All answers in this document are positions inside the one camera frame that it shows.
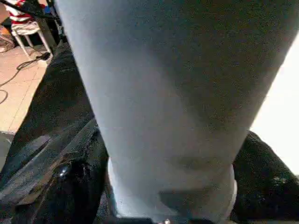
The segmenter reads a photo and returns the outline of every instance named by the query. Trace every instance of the red and white striped cloth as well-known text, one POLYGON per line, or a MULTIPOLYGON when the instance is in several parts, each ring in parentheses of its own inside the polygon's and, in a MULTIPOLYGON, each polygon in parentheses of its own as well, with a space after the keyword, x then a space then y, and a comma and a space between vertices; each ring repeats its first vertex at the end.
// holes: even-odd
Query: red and white striped cloth
MULTIPOLYGON (((9 3, 14 4, 17 7, 21 7, 26 0, 7 0, 9 3)), ((9 12, 9 18, 12 21, 13 25, 22 25, 22 24, 28 24, 33 21, 33 18, 31 15, 22 13, 14 8, 11 8, 9 6, 5 6, 6 10, 9 12)))

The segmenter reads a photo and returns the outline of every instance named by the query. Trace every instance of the black cable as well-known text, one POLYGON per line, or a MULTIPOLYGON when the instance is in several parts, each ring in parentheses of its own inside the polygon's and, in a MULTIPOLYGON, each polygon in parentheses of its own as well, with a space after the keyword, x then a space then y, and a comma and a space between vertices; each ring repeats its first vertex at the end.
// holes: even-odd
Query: black cable
POLYGON ((39 17, 39 18, 44 18, 44 19, 51 19, 51 20, 60 20, 60 18, 58 16, 53 16, 53 15, 44 15, 44 14, 36 14, 34 12, 31 12, 31 11, 28 11, 28 10, 25 10, 23 8, 20 8, 18 6, 15 6, 14 4, 11 4, 9 3, 8 1, 6 0, 0 0, 0 2, 2 2, 4 5, 7 5, 11 8, 14 8, 22 13, 27 13, 33 17, 39 17))
MULTIPOLYGON (((2 86, 6 85, 7 83, 9 83, 10 81, 12 81, 23 68, 25 68, 28 65, 31 65, 32 63, 37 62, 39 60, 47 60, 49 58, 49 56, 50 56, 50 53, 46 52, 46 53, 42 54, 41 56, 37 56, 36 59, 34 59, 34 60, 23 62, 22 64, 18 65, 18 67, 16 68, 17 72, 9 80, 1 83, 0 88, 2 86)), ((1 89, 0 89, 0 92, 3 92, 5 94, 4 99, 0 101, 0 104, 2 104, 8 98, 8 92, 6 90, 1 90, 1 89)))

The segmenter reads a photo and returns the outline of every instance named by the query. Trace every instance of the chair leg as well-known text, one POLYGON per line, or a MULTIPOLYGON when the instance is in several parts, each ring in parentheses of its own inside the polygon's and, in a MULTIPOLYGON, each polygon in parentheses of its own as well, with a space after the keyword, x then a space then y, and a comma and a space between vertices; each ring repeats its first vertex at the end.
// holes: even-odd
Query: chair leg
POLYGON ((32 44, 32 42, 31 42, 29 36, 28 36, 28 35, 24 35, 24 36, 25 36, 26 41, 28 42, 29 46, 33 48, 33 44, 32 44))
POLYGON ((23 42, 22 42, 22 40, 21 40, 21 38, 20 38, 20 36, 19 36, 16 32, 15 32, 14 36, 15 36, 15 38, 16 38, 16 40, 17 40, 19 46, 22 48, 22 50, 23 50, 24 53, 26 54, 26 56, 27 56, 28 58, 30 58, 30 56, 29 56, 28 52, 26 51, 25 46, 24 46, 24 44, 23 44, 23 42))
POLYGON ((46 42, 46 39, 45 39, 45 37, 43 36, 42 31, 41 31, 41 30, 38 30, 37 32, 38 32, 38 34, 39 34, 39 36, 40 36, 40 38, 41 38, 43 44, 45 45, 47 51, 48 51, 50 54, 52 54, 51 49, 50 49, 50 47, 48 46, 48 43, 46 42))

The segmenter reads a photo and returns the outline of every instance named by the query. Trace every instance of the white wall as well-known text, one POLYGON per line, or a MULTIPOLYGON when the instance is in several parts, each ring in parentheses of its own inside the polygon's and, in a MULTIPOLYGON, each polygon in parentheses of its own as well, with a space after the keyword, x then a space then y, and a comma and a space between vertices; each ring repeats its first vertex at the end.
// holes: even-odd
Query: white wall
POLYGON ((299 36, 251 128, 299 175, 299 36))

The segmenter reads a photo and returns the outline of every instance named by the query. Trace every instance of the white plastic chair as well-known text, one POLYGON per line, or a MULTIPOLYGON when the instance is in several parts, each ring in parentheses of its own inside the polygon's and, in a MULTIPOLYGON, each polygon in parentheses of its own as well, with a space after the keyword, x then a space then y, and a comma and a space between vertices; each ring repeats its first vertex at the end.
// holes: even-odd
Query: white plastic chair
POLYGON ((22 50, 24 51, 24 53, 26 54, 26 56, 30 58, 28 52, 26 51, 25 49, 25 46, 20 38, 20 36, 25 36, 28 44, 30 47, 33 48, 33 44, 29 38, 29 35, 32 35, 32 34, 35 34, 35 33, 38 33, 46 50, 52 54, 51 52, 51 49, 48 45, 48 43, 46 42, 44 36, 43 36, 43 32, 41 31, 40 27, 38 26, 37 22, 32 22, 30 24, 26 24, 26 25, 22 25, 22 26, 12 26, 12 35, 16 38, 18 44, 20 45, 20 47, 22 48, 22 50))

